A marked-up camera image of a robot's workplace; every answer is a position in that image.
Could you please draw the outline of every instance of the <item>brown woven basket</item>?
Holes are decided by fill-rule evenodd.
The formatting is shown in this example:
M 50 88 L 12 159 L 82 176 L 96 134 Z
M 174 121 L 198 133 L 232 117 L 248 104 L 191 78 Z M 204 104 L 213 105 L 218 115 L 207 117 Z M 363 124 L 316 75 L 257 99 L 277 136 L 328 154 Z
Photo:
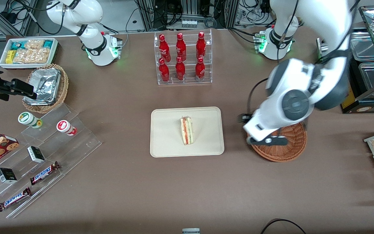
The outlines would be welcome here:
M 38 113 L 41 113 L 41 114 L 45 114 L 45 113 L 51 111 L 52 109 L 54 109 L 56 106 L 58 106 L 61 103 L 63 103 L 64 100 L 66 99 L 67 89 L 69 87 L 69 78 L 67 77 L 67 74 L 61 68 L 61 66 L 59 66 L 57 64 L 46 65 L 46 66 L 43 66 L 43 67 L 38 68 L 38 69 L 42 70 L 42 69 L 49 69 L 49 68 L 56 68 L 56 69 L 58 69 L 61 72 L 61 78 L 60 78 L 60 84 L 58 85 L 58 92 L 57 92 L 57 97 L 56 97 L 56 103 L 54 103 L 51 106 L 31 106 L 31 105 L 27 105 L 24 101 L 22 101 L 22 104 L 29 111 L 33 111 L 33 112 L 38 112 Z M 31 74 L 28 76 L 27 83 L 30 81 Z
M 252 148 L 262 157 L 274 162 L 288 162 L 303 153 L 307 145 L 307 132 L 302 123 L 283 127 L 281 136 L 288 139 L 288 145 L 252 145 Z

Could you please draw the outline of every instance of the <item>beige tray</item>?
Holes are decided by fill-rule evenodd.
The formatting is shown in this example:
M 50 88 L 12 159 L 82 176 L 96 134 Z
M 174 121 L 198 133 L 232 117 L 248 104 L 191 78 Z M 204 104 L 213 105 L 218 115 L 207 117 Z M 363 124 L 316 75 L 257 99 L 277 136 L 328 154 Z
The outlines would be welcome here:
M 194 143 L 184 145 L 180 118 L 193 121 Z M 219 155 L 224 151 L 220 109 L 178 108 L 159 109 L 151 113 L 150 154 L 153 157 L 185 157 Z

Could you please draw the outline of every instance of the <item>aluminum foil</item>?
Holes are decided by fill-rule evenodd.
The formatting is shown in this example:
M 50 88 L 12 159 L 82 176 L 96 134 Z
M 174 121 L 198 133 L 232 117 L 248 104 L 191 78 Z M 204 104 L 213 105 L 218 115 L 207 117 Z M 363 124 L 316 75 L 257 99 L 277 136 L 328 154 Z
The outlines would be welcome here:
M 55 68 L 34 71 L 29 84 L 34 86 L 37 99 L 24 97 L 24 102 L 28 105 L 53 105 L 56 102 L 60 78 L 61 72 Z

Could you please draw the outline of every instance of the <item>bread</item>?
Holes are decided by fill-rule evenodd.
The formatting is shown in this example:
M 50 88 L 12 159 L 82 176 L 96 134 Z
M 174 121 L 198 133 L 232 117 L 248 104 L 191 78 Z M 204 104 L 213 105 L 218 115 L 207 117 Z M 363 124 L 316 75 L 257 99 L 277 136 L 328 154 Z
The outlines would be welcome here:
M 188 116 L 181 118 L 181 136 L 183 138 L 184 145 L 193 144 L 193 122 Z

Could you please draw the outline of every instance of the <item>red bottle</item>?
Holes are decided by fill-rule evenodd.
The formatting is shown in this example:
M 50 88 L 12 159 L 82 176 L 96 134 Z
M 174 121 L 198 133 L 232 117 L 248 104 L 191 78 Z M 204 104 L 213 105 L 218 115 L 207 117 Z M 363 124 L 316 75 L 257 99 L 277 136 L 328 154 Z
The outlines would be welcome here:
M 197 59 L 196 64 L 196 81 L 202 82 L 205 78 L 205 65 L 203 64 L 203 57 Z
M 160 34 L 160 54 L 163 59 L 165 59 L 165 62 L 171 61 L 171 55 L 169 54 L 169 46 L 168 43 L 165 41 L 164 34 Z
M 186 50 L 186 42 L 183 40 L 183 34 L 177 33 L 177 44 L 175 45 L 177 49 L 177 56 L 180 56 L 183 61 L 187 59 L 187 50 Z
M 177 79 L 179 81 L 183 81 L 186 76 L 186 67 L 183 63 L 183 59 L 180 56 L 177 57 L 177 64 L 175 65 L 175 70 L 177 71 Z
M 197 40 L 196 44 L 196 57 L 199 59 L 200 57 L 205 57 L 206 55 L 206 41 L 205 41 L 205 33 L 199 32 L 199 40 Z
M 162 82 L 168 83 L 169 82 L 169 70 L 168 70 L 168 67 L 165 64 L 165 61 L 164 61 L 163 58 L 159 59 L 159 63 L 160 63 L 160 66 L 158 67 L 158 69 L 160 70 L 160 75 L 161 75 Z

